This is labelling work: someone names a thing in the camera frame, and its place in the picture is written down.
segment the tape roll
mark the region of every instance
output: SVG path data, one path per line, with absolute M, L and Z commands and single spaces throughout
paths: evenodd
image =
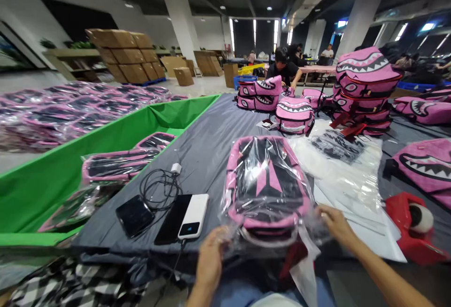
M 412 225 L 410 229 L 417 233 L 425 234 L 434 225 L 434 216 L 431 211 L 419 204 L 409 204 Z

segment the gray table cover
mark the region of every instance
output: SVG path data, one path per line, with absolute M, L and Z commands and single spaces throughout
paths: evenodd
M 179 182 L 184 193 L 208 193 L 210 202 L 201 236 L 186 244 L 185 252 L 197 252 L 204 237 L 219 225 L 218 210 L 223 194 L 226 164 L 232 143 L 248 135 L 280 135 L 256 124 L 268 118 L 266 113 L 242 110 L 232 102 L 233 94 L 222 95 L 197 121 L 195 121 L 169 148 L 139 174 L 121 192 L 108 201 L 80 231 L 72 246 L 78 252 L 113 253 L 126 256 L 146 256 L 149 251 L 174 254 L 179 244 L 156 246 L 154 238 L 163 222 L 161 220 L 137 238 L 128 239 L 116 217 L 115 209 L 139 194 L 139 184 L 146 173 L 154 169 L 170 170 L 178 162 L 182 166 Z M 411 142 L 448 137 L 451 128 L 412 124 L 394 114 L 390 131 L 383 135 L 383 157 L 379 169 L 379 192 L 383 198 L 410 192 L 423 198 L 435 216 L 435 246 L 451 254 L 451 214 L 439 204 L 421 194 L 416 188 L 392 177 L 382 177 L 385 160 Z

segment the black shirt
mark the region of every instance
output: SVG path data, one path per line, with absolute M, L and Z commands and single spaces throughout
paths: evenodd
M 294 63 L 289 62 L 285 65 L 285 67 L 282 70 L 278 70 L 276 68 L 276 64 L 272 64 L 268 72 L 266 73 L 266 79 L 275 77 L 275 76 L 282 76 L 282 81 L 287 85 L 291 85 L 291 80 L 296 75 L 297 71 L 299 70 L 299 67 L 297 67 Z

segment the blue crate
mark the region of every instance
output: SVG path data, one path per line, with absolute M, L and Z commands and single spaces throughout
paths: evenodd
M 240 81 L 256 81 L 257 80 L 257 76 L 251 76 L 251 75 L 242 75 L 242 76 L 236 76 L 233 77 L 233 86 L 235 86 L 235 90 L 238 89 L 239 82 Z

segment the white power bank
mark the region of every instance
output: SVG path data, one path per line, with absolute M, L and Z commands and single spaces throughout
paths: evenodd
M 187 212 L 179 230 L 180 240 L 199 237 L 207 212 L 208 199 L 208 194 L 195 194 L 191 196 Z

